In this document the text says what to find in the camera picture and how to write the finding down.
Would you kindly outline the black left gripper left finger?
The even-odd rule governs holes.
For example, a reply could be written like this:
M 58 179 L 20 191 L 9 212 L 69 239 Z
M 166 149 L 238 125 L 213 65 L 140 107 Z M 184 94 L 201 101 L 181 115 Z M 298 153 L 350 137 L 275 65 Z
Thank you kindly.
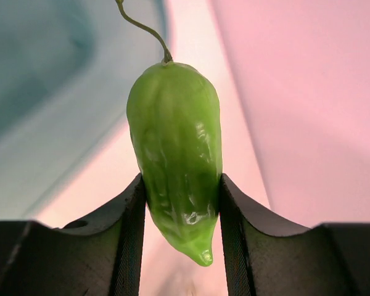
M 62 228 L 0 221 L 0 295 L 137 295 L 145 212 L 137 176 Z

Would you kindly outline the light green pepper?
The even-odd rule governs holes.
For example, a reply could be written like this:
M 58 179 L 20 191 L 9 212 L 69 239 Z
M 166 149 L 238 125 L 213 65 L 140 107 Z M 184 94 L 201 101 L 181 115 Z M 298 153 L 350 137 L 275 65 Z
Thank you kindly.
M 126 116 L 154 224 L 173 248 L 210 266 L 223 173 L 215 87 L 165 49 L 133 84 Z

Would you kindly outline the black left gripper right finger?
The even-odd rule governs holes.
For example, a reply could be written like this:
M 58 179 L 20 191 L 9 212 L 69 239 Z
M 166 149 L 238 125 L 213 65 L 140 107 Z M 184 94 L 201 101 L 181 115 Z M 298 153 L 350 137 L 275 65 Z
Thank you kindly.
M 221 177 L 229 295 L 370 295 L 370 223 L 313 228 L 276 214 Z

